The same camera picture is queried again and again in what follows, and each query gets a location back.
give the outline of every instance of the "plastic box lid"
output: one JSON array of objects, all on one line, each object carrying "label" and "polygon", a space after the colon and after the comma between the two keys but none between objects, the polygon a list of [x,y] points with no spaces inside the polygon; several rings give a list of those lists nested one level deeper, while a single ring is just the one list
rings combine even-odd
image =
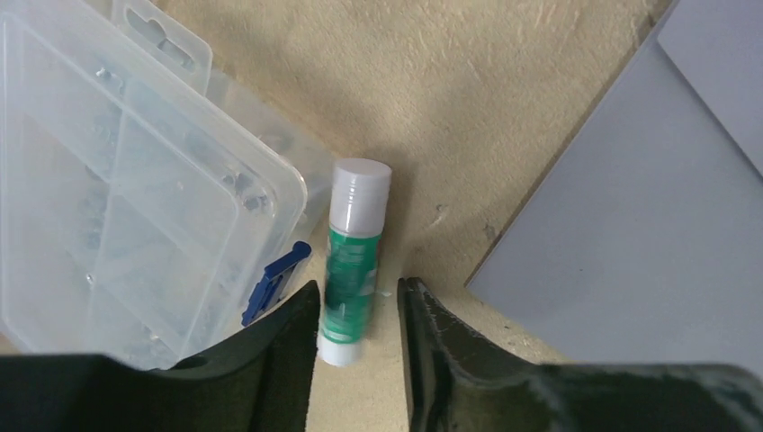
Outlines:
[{"label": "plastic box lid", "polygon": [[146,369],[217,343],[330,168],[306,183],[207,99],[211,50],[148,0],[0,20],[3,332]]}]

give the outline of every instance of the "brown surface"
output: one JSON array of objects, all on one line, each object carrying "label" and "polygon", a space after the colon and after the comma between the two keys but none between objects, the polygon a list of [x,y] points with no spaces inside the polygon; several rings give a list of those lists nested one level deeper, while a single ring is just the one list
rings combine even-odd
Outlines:
[{"label": "brown surface", "polygon": [[394,169],[366,357],[317,362],[308,431],[406,429],[401,275],[504,348],[562,359],[464,285],[667,0],[156,3],[338,156]]}]

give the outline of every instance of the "green label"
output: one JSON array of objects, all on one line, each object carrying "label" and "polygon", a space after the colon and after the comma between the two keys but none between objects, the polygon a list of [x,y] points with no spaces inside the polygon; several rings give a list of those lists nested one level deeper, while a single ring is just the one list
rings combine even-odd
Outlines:
[{"label": "green label", "polygon": [[365,333],[376,285],[379,237],[352,238],[328,231],[323,334],[332,342],[352,344]]}]

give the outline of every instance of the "envelope flap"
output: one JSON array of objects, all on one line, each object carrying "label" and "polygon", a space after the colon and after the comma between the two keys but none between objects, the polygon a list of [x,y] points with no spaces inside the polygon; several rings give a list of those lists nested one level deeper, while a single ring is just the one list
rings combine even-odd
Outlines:
[{"label": "envelope flap", "polygon": [[763,172],[763,0],[683,0],[658,43]]}]

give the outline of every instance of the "blue clip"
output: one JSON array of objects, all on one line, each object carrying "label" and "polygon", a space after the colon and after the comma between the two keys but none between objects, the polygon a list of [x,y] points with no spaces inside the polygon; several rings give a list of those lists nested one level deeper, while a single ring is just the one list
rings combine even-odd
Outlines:
[{"label": "blue clip", "polygon": [[289,278],[292,277],[297,264],[309,257],[311,252],[312,248],[309,244],[298,241],[294,243],[291,252],[265,267],[265,274],[260,282],[255,285],[255,290],[249,297],[247,309],[241,315],[242,326],[246,327],[255,322],[260,315],[281,300],[283,288],[289,282]]}]

